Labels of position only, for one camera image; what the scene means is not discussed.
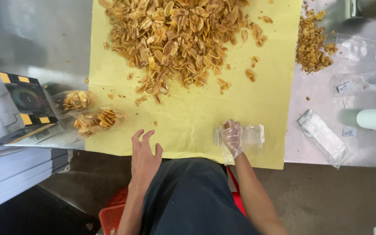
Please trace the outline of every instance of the paper sheet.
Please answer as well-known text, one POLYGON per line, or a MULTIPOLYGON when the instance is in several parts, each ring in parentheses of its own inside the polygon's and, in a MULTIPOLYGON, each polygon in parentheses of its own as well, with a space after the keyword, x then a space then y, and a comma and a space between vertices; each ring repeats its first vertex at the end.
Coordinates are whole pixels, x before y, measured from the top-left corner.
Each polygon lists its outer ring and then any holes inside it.
POLYGON ((261 26, 269 40, 258 48, 249 30, 246 43, 242 43, 239 32, 237 45, 226 44, 228 51, 224 63, 230 64, 232 69, 226 70, 223 65, 222 75, 218 77, 232 84, 228 91, 220 95, 216 76, 209 70, 211 75, 204 87, 190 86, 190 89, 185 89, 176 80, 170 81, 171 97, 162 95, 163 104, 159 105, 155 104, 151 95, 135 92, 137 80, 145 75, 144 69, 130 68, 127 60, 116 52, 104 50, 103 42, 109 42, 111 25, 104 14, 105 9, 94 0, 89 90, 97 97, 99 106, 116 105, 128 113, 129 119, 117 130, 88 138, 85 149, 128 156, 132 154, 131 136, 139 129, 145 132, 155 129, 150 145, 154 152, 154 145, 160 143, 164 158, 205 157, 223 163, 221 148, 213 145, 213 127, 232 118, 243 125, 265 126, 262 153, 260 156, 248 155, 251 165, 283 169, 302 1, 275 0, 273 4, 269 4, 268 0, 250 2, 244 12, 261 26), (258 19, 258 16, 264 15, 274 23, 264 23, 258 19), (261 59, 252 69, 256 73, 256 82, 249 81, 245 75, 252 63, 252 56, 261 59), (127 80, 129 72, 134 73, 132 80, 127 80), (107 94, 115 94, 115 99, 108 98, 107 94), (147 95, 148 100, 137 107, 135 100, 142 95, 147 95))

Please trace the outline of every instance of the plastic glove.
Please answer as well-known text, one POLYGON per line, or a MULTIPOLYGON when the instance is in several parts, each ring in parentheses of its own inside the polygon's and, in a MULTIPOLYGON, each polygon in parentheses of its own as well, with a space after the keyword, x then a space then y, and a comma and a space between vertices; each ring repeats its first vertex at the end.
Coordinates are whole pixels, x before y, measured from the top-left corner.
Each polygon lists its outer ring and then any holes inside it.
POLYGON ((240 125, 240 122, 235 122, 230 119, 223 123, 223 142, 232 153, 233 159, 243 152, 242 141, 240 140, 242 132, 243 128, 240 125))

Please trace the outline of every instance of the metal table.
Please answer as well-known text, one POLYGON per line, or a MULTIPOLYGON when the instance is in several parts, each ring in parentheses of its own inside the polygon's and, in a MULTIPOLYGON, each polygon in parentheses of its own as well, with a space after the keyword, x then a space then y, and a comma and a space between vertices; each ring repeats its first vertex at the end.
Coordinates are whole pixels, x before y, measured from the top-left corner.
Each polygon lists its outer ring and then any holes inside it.
MULTIPOLYGON (((309 2, 315 11, 326 9, 327 31, 376 40, 376 22, 358 20, 340 23, 342 0, 309 2)), ((64 90, 86 90, 89 74, 92 0, 0 0, 0 71, 38 78, 49 94, 64 90)), ((363 98, 337 99, 327 89, 332 68, 312 75, 296 66, 292 81, 285 162, 327 164, 321 153, 298 130, 295 121, 307 109, 314 109, 341 135, 338 114, 347 108, 376 108, 376 94, 363 98)), ((34 147, 84 149, 76 131, 62 131, 34 147)), ((355 138, 342 138, 353 153, 344 165, 376 167, 376 131, 358 130, 355 138)), ((16 145, 30 146, 27 139, 16 145)))

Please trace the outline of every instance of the sticker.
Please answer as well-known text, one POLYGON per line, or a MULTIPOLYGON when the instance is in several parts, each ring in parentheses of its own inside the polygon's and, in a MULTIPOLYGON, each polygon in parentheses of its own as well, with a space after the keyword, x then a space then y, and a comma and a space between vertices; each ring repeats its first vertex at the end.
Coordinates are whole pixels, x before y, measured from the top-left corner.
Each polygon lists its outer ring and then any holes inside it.
POLYGON ((348 90, 352 90, 352 82, 347 82, 337 87, 339 93, 347 92, 348 90))
POLYGON ((355 129, 343 128, 342 136, 344 136, 344 137, 355 137, 356 136, 356 130, 355 129))

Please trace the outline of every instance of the clear plastic bag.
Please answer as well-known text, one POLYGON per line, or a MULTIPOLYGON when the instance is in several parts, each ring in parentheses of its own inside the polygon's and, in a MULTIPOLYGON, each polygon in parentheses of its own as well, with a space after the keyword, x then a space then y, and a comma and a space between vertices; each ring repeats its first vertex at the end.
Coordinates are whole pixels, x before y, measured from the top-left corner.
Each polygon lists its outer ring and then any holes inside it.
POLYGON ((71 112, 70 115, 76 119, 74 127, 78 134, 85 138, 122 126, 128 119, 123 110, 115 107, 102 107, 92 112, 71 112))
MULTIPOLYGON (((259 156, 265 142, 264 126, 242 126, 243 132, 240 137, 242 151, 249 157, 259 156)), ((223 142, 222 131, 224 127, 218 126, 213 129, 214 145, 222 148, 224 165, 234 165, 234 157, 223 142)))
POLYGON ((376 72, 334 74, 330 84, 335 97, 354 96, 361 92, 376 91, 376 72))
POLYGON ((309 141, 323 153, 327 162, 336 169, 339 169, 342 161, 350 156, 351 153, 345 143, 312 109, 307 110, 297 123, 309 141))
POLYGON ((58 119, 72 116, 94 106, 95 98, 90 91, 65 91, 51 97, 54 102, 54 112, 58 119))

